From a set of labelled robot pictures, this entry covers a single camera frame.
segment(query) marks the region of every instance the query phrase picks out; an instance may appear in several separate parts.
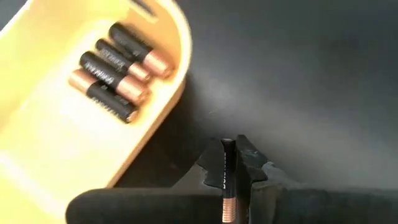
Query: black table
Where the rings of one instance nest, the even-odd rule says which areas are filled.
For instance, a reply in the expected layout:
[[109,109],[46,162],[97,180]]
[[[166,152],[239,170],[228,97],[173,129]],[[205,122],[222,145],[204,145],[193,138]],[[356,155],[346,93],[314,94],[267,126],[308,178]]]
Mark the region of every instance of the black table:
[[179,4],[185,92],[117,186],[170,186],[209,137],[245,134],[298,180],[398,187],[397,1]]

